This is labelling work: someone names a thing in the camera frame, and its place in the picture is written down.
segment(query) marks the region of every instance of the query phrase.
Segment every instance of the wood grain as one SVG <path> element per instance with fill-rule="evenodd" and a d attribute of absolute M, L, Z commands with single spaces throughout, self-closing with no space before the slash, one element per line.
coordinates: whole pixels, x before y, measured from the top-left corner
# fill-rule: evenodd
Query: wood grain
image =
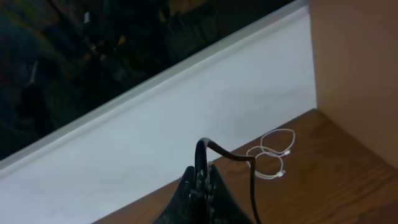
<path fill-rule="evenodd" d="M 279 179 L 256 179 L 256 198 L 263 223 L 397 223 L 398 173 L 327 117 L 309 111 L 282 126 L 297 133 L 285 157 L 287 173 Z M 266 145 L 283 149 L 288 133 L 274 133 Z M 259 139 L 237 149 L 244 154 Z M 243 162 L 215 161 L 236 201 L 253 219 L 249 169 Z M 258 170 L 274 172 L 277 161 L 257 161 Z M 97 224 L 152 223 L 169 202 L 178 181 L 104 217 Z"/>
<path fill-rule="evenodd" d="M 398 167 L 398 1 L 312 0 L 318 108 Z"/>

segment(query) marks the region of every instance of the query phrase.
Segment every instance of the wooden table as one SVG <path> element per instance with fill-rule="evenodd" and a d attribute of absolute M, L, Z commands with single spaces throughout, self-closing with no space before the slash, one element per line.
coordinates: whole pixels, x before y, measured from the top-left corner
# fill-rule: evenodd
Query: wooden table
<path fill-rule="evenodd" d="M 297 133 L 284 158 L 287 173 L 256 179 L 256 200 L 263 223 L 398 223 L 398 173 L 316 110 L 282 125 Z M 283 149 L 288 133 L 271 134 L 266 146 Z M 245 152 L 259 139 L 235 150 Z M 244 162 L 215 161 L 236 201 L 254 220 L 249 198 L 249 169 Z M 259 158 L 257 169 L 272 173 L 275 159 Z M 168 204 L 178 180 L 104 217 L 105 223 L 152 223 Z"/>

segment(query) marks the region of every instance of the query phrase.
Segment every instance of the black device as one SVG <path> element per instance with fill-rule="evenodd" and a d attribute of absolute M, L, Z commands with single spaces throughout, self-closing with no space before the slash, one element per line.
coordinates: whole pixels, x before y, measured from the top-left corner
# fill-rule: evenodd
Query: black device
<path fill-rule="evenodd" d="M 208 147 L 228 159 L 250 162 L 252 209 L 256 223 L 261 224 L 254 197 L 255 158 L 232 154 L 208 138 L 198 141 L 195 167 L 187 167 L 174 196 L 154 224 L 253 223 L 234 201 L 216 166 L 212 162 L 207 163 Z"/>

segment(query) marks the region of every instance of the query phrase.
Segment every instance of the white wall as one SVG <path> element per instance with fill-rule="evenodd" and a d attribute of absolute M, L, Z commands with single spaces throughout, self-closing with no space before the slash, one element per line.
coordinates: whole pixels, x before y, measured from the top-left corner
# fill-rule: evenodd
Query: white wall
<path fill-rule="evenodd" d="M 232 150 L 315 108 L 307 8 L 282 20 L 0 179 L 0 223 L 91 223 L 181 176 L 201 137 Z"/>

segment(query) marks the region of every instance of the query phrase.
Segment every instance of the brown wall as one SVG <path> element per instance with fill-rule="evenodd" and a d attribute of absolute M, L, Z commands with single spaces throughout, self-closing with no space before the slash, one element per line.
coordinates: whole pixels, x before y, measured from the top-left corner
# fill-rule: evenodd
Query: brown wall
<path fill-rule="evenodd" d="M 318 108 L 398 167 L 398 0 L 311 0 Z"/>

